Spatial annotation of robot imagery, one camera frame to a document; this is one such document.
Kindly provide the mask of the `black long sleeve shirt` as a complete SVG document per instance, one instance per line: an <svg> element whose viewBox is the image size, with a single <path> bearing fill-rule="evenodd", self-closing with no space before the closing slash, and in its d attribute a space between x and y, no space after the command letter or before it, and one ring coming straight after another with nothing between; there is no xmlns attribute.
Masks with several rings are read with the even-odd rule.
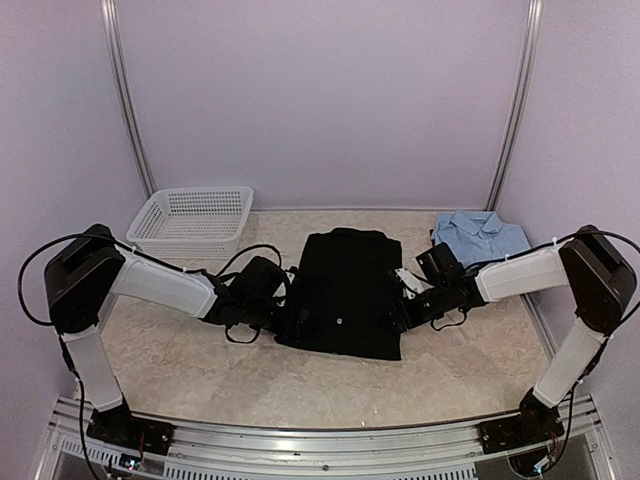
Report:
<svg viewBox="0 0 640 480"><path fill-rule="evenodd" d="M394 271L402 246L380 231L335 228L308 236L285 310L310 311L313 333L300 350L399 361L400 331L386 321L389 305L403 298Z"/></svg>

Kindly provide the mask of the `light blue shirt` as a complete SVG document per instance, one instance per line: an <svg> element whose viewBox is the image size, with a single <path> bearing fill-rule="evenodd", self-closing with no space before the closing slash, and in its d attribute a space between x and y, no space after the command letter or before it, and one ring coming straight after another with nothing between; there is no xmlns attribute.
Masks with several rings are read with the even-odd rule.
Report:
<svg viewBox="0 0 640 480"><path fill-rule="evenodd" d="M435 245L447 244L464 266L504 258L531 248L519 225L503 223L492 211L438 213L432 241Z"/></svg>

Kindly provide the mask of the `white perforated plastic basket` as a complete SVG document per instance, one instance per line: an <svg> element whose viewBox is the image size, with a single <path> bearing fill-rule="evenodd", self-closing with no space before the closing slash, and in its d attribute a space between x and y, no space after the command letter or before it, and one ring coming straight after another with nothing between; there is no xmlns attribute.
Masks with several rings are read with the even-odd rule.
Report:
<svg viewBox="0 0 640 480"><path fill-rule="evenodd" d="M126 240L162 259L226 260L238 249L253 200L248 186L159 190L134 218Z"/></svg>

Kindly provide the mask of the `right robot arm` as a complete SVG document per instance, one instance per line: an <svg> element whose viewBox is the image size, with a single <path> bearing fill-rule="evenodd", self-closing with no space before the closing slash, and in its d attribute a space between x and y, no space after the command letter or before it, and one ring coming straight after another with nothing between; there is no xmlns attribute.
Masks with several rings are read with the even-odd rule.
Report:
<svg viewBox="0 0 640 480"><path fill-rule="evenodd" d="M585 225L578 231L527 251L463 266L450 247L438 244L417 257L423 270L416 276L394 270L407 310L401 330L434 326L452 311L462 315L511 297L568 288L575 303L575 321L532 387L535 404L513 419L511 433L523 444L535 442L551 424L549 412L598 364L616 330L639 309L638 277L616 248L633 250L632 240Z"/></svg>

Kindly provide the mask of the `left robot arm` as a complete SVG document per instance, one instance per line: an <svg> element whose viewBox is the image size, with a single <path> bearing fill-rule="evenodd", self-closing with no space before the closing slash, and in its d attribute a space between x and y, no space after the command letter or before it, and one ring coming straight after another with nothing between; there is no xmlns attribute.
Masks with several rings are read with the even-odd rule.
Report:
<svg viewBox="0 0 640 480"><path fill-rule="evenodd" d="M46 319L27 306L22 290L29 265L56 248L44 268ZM282 258L255 255L238 272L219 272L170 264L115 238L103 224L65 235L37 248L22 263L17 286L23 313L34 324L51 327L81 395L102 414L102 430L121 445L140 434L103 342L115 307L136 302L175 311L184 317L231 330L246 325L256 334L279 330L289 290L298 271Z"/></svg>

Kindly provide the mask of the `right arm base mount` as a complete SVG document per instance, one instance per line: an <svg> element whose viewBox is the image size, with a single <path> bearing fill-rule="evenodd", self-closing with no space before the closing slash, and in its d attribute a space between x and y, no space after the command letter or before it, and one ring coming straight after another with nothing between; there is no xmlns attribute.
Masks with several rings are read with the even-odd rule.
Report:
<svg viewBox="0 0 640 480"><path fill-rule="evenodd" d="M481 422L477 429L485 455L534 445L565 434L558 407L542 403L533 390L525 394L515 415Z"/></svg>

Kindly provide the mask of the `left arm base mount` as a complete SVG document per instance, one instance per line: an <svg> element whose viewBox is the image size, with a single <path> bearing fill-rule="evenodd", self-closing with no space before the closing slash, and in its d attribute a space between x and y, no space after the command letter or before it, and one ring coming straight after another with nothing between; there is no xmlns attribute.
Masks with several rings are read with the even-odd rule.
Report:
<svg viewBox="0 0 640 480"><path fill-rule="evenodd" d="M174 426L168 422L136 416L124 401L109 410L94 409L86 434L91 439L139 453L167 456Z"/></svg>

